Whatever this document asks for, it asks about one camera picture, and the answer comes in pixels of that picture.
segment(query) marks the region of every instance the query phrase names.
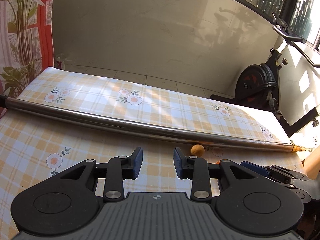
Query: plaid tablecloth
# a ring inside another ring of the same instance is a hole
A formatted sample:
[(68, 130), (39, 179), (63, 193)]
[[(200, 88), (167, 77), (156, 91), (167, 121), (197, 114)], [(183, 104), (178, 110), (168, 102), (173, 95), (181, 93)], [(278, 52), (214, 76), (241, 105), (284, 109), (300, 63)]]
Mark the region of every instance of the plaid tablecloth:
[[(133, 95), (137, 95), (137, 101), (132, 102), (137, 103), (140, 100), (138, 98), (142, 98), (145, 104), (129, 104), (129, 96), (119, 95), (120, 90), (124, 94), (126, 93), (124, 90), (130, 90), (130, 93), (132, 91)], [(116, 101), (123, 97), (126, 97), (127, 100)], [(233, 134), (236, 133), (236, 130), (227, 129), (227, 124), (230, 127), (236, 125), (253, 127), (244, 128), (242, 133), (244, 136), (258, 136), (259, 130), (254, 128), (257, 124), (255, 119), (259, 117), (258, 113), (260, 112), (262, 115), (261, 121), (270, 116), (267, 112), (255, 110), (253, 111), (254, 118), (246, 117), (250, 120), (247, 124), (244, 121), (243, 113), (249, 111), (248, 109), (227, 105), (226, 107), (230, 110), (226, 112), (230, 115), (221, 116), (230, 118), (232, 114), (236, 114), (233, 116), (234, 119), (227, 121), (217, 115), (223, 110), (209, 109), (211, 102), (208, 99), (114, 79), (68, 73), (52, 68), (36, 78), (20, 98), (95, 114), (108, 115), (111, 113), (113, 117), (125, 117), (134, 121), (143, 122), (149, 117), (150, 122), (155, 124), (164, 125), (167, 123), (174, 127), (185, 129), (191, 127), (194, 130), (207, 132), (210, 128), (204, 126), (203, 123), (217, 116), (217, 119), (220, 119), (216, 122), (224, 125), (211, 124), (211, 127), (214, 127), (217, 132), (226, 132), (228, 135), (231, 133), (230, 131)], [(164, 105), (164, 109), (156, 108), (162, 105)], [(197, 118), (198, 121), (191, 121), (192, 117)], [(273, 138), (271, 139), (283, 138), (281, 141), (287, 142), (285, 136), (281, 137), (282, 132), (276, 133), (278, 123), (275, 123), (275, 126), (272, 126), (272, 123), (272, 118), (269, 119), (269, 122), (264, 120), (263, 123), (272, 131)], [(142, 167), (136, 180), (124, 181), (125, 193), (128, 191), (186, 191), (188, 195), (190, 194), (191, 181), (179, 180), (173, 166), (173, 149), (181, 147), (183, 152), (189, 155), (190, 145), (79, 128), (76, 125), (8, 110), (0, 119), (0, 239), (11, 239), (17, 233), (10, 215), (10, 205), (19, 192), (85, 159), (95, 159), (97, 163), (107, 162), (115, 156), (131, 155), (137, 146), (143, 148)], [(259, 165), (276, 164), (303, 172), (303, 166), (296, 153), (207, 148), (203, 157), (209, 163), (228, 158), (237, 163), (248, 160)], [(97, 195), (101, 195), (102, 187), (103, 181), (101, 180), (96, 191)], [(214, 179), (212, 179), (212, 192), (213, 195), (219, 194), (217, 182)]]
[(130, 121), (290, 143), (271, 112), (52, 67), (44, 70), (19, 98)]

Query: orange ball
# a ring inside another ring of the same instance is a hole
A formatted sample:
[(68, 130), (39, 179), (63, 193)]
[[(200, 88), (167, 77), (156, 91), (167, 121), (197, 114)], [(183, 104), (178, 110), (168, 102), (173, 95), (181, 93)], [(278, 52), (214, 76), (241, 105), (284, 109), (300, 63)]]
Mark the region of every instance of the orange ball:
[(201, 157), (204, 154), (204, 147), (200, 144), (196, 144), (191, 148), (191, 155)]

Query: exercise bike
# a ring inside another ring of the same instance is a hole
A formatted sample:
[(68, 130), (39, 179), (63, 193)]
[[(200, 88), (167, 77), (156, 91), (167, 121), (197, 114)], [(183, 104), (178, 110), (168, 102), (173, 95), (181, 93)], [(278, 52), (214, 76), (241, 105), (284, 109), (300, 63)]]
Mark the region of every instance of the exercise bike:
[[(273, 29), (284, 38), (287, 44), (294, 46), (303, 55), (303, 57), (305, 57), (309, 64), (313, 67), (320, 67), (320, 64), (314, 64), (308, 55), (306, 55), (305, 52), (295, 44), (295, 42), (305, 43), (306, 40), (301, 37), (294, 36), (288, 24), (280, 19), (275, 13), (272, 14), (276, 24), (273, 26)], [(281, 57), (281, 53), (274, 48), (270, 50), (270, 53), (271, 56), (266, 63), (250, 65), (240, 74), (236, 83), (234, 98), (230, 99), (213, 94), (210, 96), (210, 99), (270, 111), (276, 116), (288, 137), (301, 130), (311, 121), (313, 121), (313, 127), (316, 127), (319, 124), (319, 121), (316, 120), (316, 117), (319, 116), (316, 107), (312, 108), (293, 125), (289, 125), (286, 119), (282, 116), (278, 104), (280, 99), (279, 70), (283, 66), (287, 65), (288, 61), (283, 58), (282, 64), (279, 64), (278, 60)]]

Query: metal rod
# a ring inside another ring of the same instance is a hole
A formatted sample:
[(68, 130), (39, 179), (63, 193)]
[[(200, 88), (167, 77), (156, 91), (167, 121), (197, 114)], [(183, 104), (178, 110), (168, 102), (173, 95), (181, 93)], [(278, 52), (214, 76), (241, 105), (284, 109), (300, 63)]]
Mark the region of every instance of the metal rod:
[(176, 143), (279, 152), (310, 150), (310, 148), (296, 146), (291, 143), (266, 142), (170, 128), (96, 114), (82, 113), (9, 97), (5, 99), (5, 107), (19, 112), (59, 120), (83, 127)]
[(313, 48), (314, 49), (320, 49), (319, 45), (320, 45), (320, 29), (318, 31), (318, 35), (316, 37), (315, 43), (313, 44)]
[(272, 27), (282, 38), (284, 38), (287, 41), (295, 41), (295, 42), (304, 42), (304, 39), (301, 37), (294, 37), (294, 36), (289, 36), (283, 31), (281, 31), (279, 28), (276, 26)]
[(297, 44), (293, 43), (293, 46), (303, 55), (303, 57), (309, 62), (311, 66), (320, 67), (320, 64), (313, 63), (309, 56)]

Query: tiled floor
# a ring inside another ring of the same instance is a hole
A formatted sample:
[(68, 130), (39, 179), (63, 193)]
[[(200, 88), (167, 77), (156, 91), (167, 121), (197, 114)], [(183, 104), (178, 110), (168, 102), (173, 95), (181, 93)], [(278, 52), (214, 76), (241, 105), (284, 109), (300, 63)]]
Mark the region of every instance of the tiled floor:
[(185, 93), (188, 95), (193, 95), (193, 96), (202, 97), (202, 98), (210, 98), (210, 95), (212, 94), (231, 98), (228, 95), (224, 95), (224, 94), (211, 91), (208, 89), (204, 89), (201, 87), (191, 86), (188, 84), (179, 83), (179, 82), (162, 79), (162, 78), (151, 77), (147, 75), (139, 75), (139, 74), (123, 72), (123, 71), (115, 71), (115, 70), (109, 70), (109, 69), (78, 66), (78, 65), (65, 65), (65, 70), (76, 72), (76, 73), (101, 76), (101, 77), (116, 78), (120, 80), (130, 81), (130, 82), (148, 85), (152, 87), (158, 87), (158, 88)]

